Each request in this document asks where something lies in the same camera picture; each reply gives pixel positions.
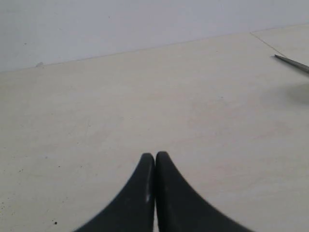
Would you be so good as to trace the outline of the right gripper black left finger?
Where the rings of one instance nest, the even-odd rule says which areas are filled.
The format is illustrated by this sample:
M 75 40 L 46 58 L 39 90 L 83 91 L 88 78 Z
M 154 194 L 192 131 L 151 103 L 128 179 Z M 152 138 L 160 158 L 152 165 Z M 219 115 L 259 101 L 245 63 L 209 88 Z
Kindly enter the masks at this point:
M 152 232 L 155 208 L 155 162 L 142 154 L 117 196 L 78 232 Z

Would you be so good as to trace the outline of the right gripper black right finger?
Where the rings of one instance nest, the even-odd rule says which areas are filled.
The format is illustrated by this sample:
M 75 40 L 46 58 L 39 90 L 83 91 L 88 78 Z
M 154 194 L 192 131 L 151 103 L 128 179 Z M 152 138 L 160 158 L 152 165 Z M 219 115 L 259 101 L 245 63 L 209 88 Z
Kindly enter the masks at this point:
M 241 225 L 207 203 L 184 179 L 167 152 L 158 152 L 156 207 L 161 232 L 240 232 Z

